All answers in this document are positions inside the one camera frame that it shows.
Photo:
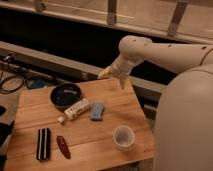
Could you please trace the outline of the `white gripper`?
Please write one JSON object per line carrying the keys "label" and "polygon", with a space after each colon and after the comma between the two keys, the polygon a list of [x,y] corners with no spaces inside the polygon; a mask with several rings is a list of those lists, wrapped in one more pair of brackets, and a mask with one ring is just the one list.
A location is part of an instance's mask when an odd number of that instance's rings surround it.
{"label": "white gripper", "polygon": [[135,61],[126,59],[122,55],[119,55],[110,66],[106,67],[98,74],[98,79],[109,78],[112,75],[120,79],[119,82],[121,89],[125,89],[127,78],[135,66]]}

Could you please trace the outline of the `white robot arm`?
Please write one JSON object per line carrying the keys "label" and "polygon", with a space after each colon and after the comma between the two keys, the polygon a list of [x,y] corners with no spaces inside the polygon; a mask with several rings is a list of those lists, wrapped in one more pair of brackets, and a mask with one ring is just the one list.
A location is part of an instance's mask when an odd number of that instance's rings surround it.
{"label": "white robot arm", "polygon": [[119,56],[98,77],[124,84],[143,61],[176,74],[157,107],[153,171],[213,171],[213,45],[125,36]]}

